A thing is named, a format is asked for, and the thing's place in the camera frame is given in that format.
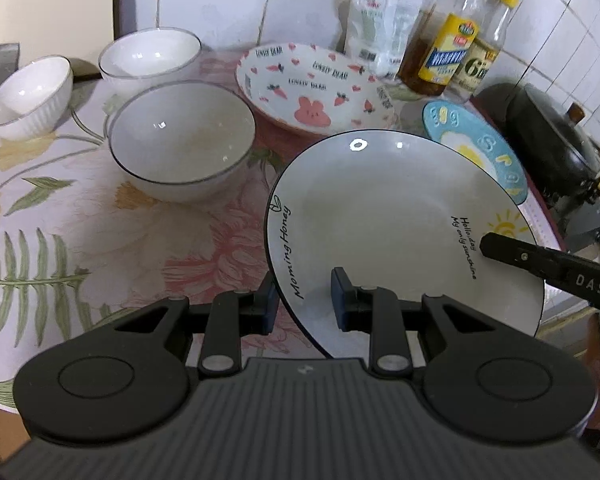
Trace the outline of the small white ribbed bowl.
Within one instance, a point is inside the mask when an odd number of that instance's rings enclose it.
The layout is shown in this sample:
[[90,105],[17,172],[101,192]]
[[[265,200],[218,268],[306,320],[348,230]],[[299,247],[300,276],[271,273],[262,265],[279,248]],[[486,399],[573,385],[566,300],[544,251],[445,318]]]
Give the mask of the small white ribbed bowl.
[[27,141],[54,130],[69,105],[73,71],[68,58],[39,58],[0,85],[0,137]]

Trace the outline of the white plate with black rim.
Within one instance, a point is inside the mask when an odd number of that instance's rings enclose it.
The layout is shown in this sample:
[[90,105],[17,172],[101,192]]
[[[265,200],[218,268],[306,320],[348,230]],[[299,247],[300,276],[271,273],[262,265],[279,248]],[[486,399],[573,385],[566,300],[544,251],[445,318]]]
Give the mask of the white plate with black rim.
[[300,153],[268,199],[266,255],[280,299],[330,358],[366,358],[368,337],[343,332],[330,274],[404,300],[449,296],[534,335],[545,290],[535,276],[480,252],[489,232],[532,242],[527,220],[464,156],[391,130],[336,134]]

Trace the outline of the blue fried egg plate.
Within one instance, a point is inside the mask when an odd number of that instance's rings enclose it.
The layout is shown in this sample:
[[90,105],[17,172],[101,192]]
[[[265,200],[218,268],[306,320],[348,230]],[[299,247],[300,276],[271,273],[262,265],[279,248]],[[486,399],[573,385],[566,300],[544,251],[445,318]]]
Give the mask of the blue fried egg plate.
[[527,199],[524,168],[505,139],[485,120],[458,104],[435,100],[422,109],[422,124],[431,140],[452,148],[497,180],[516,205]]

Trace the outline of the cooking wine bottle yellow label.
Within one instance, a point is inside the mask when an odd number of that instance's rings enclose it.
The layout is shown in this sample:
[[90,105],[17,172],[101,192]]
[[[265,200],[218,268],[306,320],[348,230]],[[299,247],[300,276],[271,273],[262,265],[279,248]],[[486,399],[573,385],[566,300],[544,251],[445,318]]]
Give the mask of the cooking wine bottle yellow label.
[[476,39],[486,0],[427,0],[408,40],[398,78],[419,96],[440,96]]

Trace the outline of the white bowl black rim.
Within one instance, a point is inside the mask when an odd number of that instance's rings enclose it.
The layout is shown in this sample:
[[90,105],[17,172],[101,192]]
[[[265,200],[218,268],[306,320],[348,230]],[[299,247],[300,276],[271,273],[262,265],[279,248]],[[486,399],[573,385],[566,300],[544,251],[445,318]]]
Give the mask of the white bowl black rim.
[[256,118],[234,92],[202,81],[160,84],[133,96],[107,127],[125,179],[171,203],[200,203],[242,182]]

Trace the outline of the white vinegar bottle yellow cap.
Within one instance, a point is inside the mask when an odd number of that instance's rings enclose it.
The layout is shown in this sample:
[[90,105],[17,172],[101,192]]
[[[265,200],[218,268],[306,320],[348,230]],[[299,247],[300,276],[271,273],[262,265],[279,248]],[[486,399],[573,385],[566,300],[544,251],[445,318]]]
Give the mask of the white vinegar bottle yellow cap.
[[474,95],[504,47],[506,32],[518,0],[490,0],[478,36],[446,86],[450,101],[464,103]]

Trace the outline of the rabbit carrot deep plate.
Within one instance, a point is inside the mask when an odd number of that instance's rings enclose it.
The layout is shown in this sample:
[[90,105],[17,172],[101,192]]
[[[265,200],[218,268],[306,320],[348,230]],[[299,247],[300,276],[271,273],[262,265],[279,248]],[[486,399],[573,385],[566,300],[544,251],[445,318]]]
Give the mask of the rabbit carrot deep plate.
[[384,84],[361,62],[315,44],[266,44],[245,53],[235,78],[265,118],[316,136],[385,129],[396,112]]

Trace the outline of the black wok with glass lid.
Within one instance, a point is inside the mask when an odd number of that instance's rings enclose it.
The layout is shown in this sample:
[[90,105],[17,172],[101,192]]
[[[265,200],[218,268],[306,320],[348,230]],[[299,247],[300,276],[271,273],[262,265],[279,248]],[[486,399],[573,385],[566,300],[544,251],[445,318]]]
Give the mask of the black wok with glass lid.
[[479,92],[474,102],[501,131],[556,218],[600,200],[600,158],[580,126],[579,105],[566,110],[531,84],[508,82]]

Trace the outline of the white plastic seasoning bag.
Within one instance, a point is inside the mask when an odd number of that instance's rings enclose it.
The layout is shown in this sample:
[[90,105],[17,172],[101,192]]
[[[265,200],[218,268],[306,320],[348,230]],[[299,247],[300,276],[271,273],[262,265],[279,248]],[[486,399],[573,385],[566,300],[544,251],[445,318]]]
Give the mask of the white plastic seasoning bag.
[[393,81],[422,0],[350,0],[344,53],[373,75]]

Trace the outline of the white ribbed bowl back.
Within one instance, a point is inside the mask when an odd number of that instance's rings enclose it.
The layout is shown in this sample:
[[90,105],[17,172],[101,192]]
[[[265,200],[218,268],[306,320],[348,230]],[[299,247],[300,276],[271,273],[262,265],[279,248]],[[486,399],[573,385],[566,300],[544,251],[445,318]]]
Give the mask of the white ribbed bowl back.
[[200,39],[188,30],[151,28],[108,44],[98,58],[102,79],[128,100],[149,88],[193,77]]

